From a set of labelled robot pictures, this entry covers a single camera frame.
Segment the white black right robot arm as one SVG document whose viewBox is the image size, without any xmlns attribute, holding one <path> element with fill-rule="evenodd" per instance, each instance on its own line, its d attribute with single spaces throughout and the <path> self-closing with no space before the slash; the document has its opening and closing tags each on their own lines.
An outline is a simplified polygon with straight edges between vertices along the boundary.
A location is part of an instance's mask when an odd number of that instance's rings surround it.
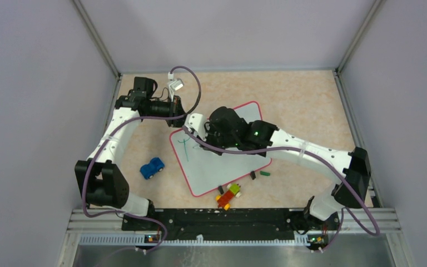
<svg viewBox="0 0 427 267">
<path fill-rule="evenodd" d="M 247 122 L 235 110 L 225 106 L 198 123 L 188 122 L 188 126 L 191 132 L 197 133 L 202 147 L 219 155 L 260 155 L 282 159 L 327 176 L 332 185 L 312 196 L 302 212 L 306 228 L 319 229 L 336 212 L 363 209 L 375 229 L 365 231 L 379 235 L 377 222 L 364 203 L 371 176 L 365 149 L 356 147 L 348 152 L 326 148 L 295 137 L 263 120 Z"/>
</svg>

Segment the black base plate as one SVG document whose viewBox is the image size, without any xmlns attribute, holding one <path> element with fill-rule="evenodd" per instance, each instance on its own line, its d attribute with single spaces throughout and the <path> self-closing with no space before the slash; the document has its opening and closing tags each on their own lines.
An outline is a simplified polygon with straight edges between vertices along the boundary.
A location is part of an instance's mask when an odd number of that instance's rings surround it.
<svg viewBox="0 0 427 267">
<path fill-rule="evenodd" d="M 321 234 L 324 229 L 336 230 L 337 214 L 326 221 L 304 218 L 302 209 L 155 209 L 150 221 L 123 217 L 123 231 L 167 229 L 167 241 L 194 240 L 202 235 L 207 241 L 276 241 L 293 240 L 300 233 Z"/>
</svg>

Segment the blue toy car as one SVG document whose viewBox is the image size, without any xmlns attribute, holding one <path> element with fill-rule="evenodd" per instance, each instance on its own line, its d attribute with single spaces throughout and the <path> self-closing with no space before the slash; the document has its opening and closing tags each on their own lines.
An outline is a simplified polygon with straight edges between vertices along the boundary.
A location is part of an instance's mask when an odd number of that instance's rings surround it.
<svg viewBox="0 0 427 267">
<path fill-rule="evenodd" d="M 145 180 L 153 178 L 155 174 L 163 171 L 165 164 L 159 157 L 154 157 L 150 160 L 149 163 L 141 166 L 140 173 Z"/>
</svg>

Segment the pink-framed whiteboard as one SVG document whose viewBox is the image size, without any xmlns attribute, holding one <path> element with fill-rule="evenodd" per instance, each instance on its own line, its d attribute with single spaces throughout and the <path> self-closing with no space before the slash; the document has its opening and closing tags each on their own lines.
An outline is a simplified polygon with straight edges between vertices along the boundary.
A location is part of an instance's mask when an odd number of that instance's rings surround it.
<svg viewBox="0 0 427 267">
<path fill-rule="evenodd" d="M 182 129 L 170 134 L 170 144 L 191 195 L 200 197 L 272 163 L 259 155 L 221 156 L 199 147 Z"/>
</svg>

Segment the red yellow toy brick car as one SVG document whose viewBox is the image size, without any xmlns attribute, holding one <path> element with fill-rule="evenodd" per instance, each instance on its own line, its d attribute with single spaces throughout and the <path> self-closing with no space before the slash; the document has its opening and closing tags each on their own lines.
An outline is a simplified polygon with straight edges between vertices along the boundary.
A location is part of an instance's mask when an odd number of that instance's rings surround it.
<svg viewBox="0 0 427 267">
<path fill-rule="evenodd" d="M 230 201 L 241 195 L 241 186 L 239 184 L 230 183 L 227 185 L 227 190 L 217 195 L 215 200 L 217 202 L 217 208 L 228 210 L 231 207 Z"/>
</svg>

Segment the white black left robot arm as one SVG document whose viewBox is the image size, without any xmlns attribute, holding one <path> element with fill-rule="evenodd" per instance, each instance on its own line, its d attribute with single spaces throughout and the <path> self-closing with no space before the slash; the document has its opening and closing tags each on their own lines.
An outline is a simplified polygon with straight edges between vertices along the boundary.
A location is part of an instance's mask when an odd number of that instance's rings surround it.
<svg viewBox="0 0 427 267">
<path fill-rule="evenodd" d="M 155 100 L 153 94 L 157 82 L 147 77 L 135 77 L 133 89 L 116 100 L 110 124 L 99 144 L 86 160 L 79 160 L 75 165 L 85 207 L 114 208 L 135 215 L 135 223 L 143 230 L 154 227 L 156 215 L 149 211 L 149 200 L 130 192 L 118 166 L 133 132 L 143 120 L 158 117 L 172 127 L 184 124 L 181 99 L 174 94 L 182 87 L 181 79 L 169 75 L 169 99 Z"/>
</svg>

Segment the aluminium frame rail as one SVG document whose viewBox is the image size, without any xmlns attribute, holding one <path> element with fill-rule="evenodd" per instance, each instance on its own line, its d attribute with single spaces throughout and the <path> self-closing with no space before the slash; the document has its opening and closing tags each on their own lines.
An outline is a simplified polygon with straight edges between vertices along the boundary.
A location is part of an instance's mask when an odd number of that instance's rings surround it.
<svg viewBox="0 0 427 267">
<path fill-rule="evenodd" d="M 135 219 L 100 209 L 96 217 L 73 210 L 59 266 L 71 266 L 79 245 L 115 245 L 148 250 L 152 246 L 298 246 L 325 251 L 338 237 L 378 231 L 388 241 L 396 266 L 413 266 L 393 208 L 343 210 L 327 220 L 306 222 L 301 209 L 155 209 Z"/>
</svg>

